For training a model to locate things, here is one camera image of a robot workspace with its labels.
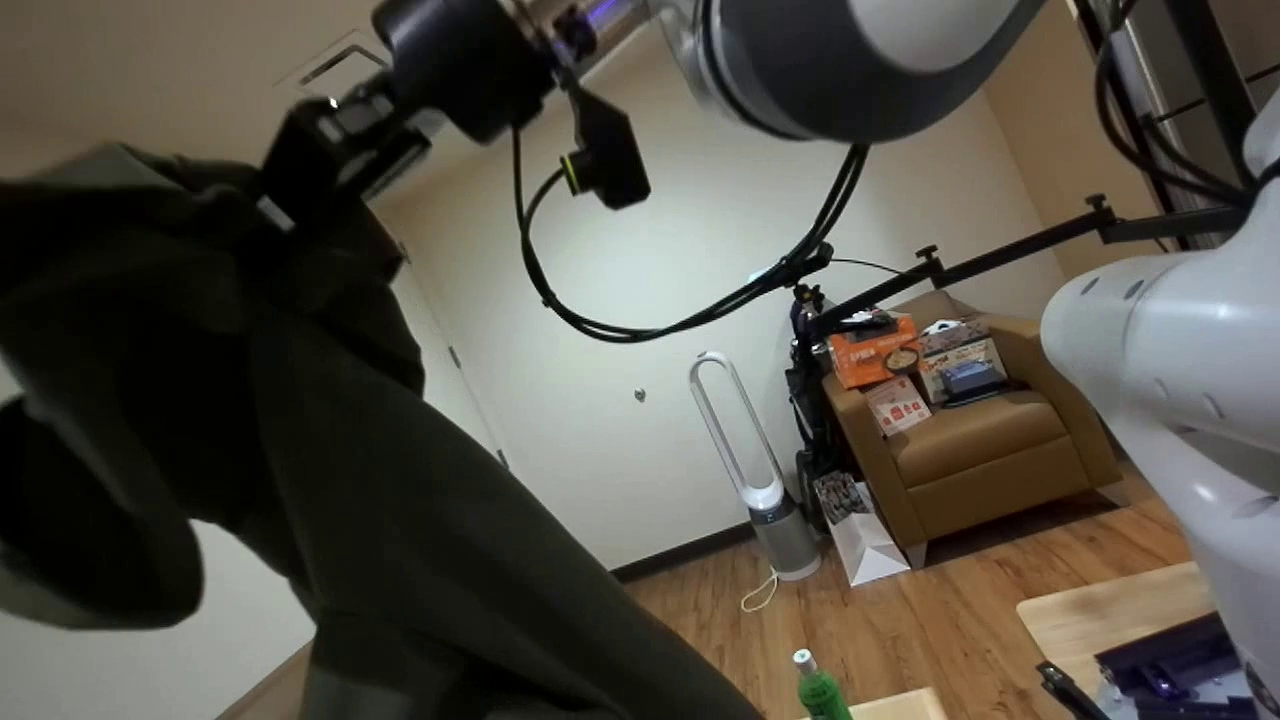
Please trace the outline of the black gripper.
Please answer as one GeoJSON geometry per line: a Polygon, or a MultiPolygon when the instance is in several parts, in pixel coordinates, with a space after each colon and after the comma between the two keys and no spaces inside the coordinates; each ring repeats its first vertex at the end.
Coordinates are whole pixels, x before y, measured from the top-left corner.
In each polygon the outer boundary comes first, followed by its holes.
{"type": "Polygon", "coordinates": [[[265,159],[272,202],[370,195],[434,148],[425,113],[490,143],[552,92],[552,60],[513,0],[380,0],[374,28],[389,64],[286,115],[265,159]]]}

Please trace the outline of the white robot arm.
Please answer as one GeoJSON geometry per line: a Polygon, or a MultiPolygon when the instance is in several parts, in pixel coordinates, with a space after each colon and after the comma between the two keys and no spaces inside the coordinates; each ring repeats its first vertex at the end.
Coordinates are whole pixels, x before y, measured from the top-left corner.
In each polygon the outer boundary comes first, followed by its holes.
{"type": "MultiPolygon", "coordinates": [[[[657,22],[687,84],[779,139],[862,154],[968,102],[1043,0],[380,0],[389,64],[337,102],[296,106],[268,143],[268,195],[312,220],[412,166],[439,115],[490,143],[576,92],[603,31],[657,22]]],[[[1280,691],[1280,276],[1277,119],[1246,139],[1252,195],[1234,239],[1105,264],[1043,307],[1048,360],[1085,394],[1189,532],[1242,658],[1247,700],[1280,691]]]]}

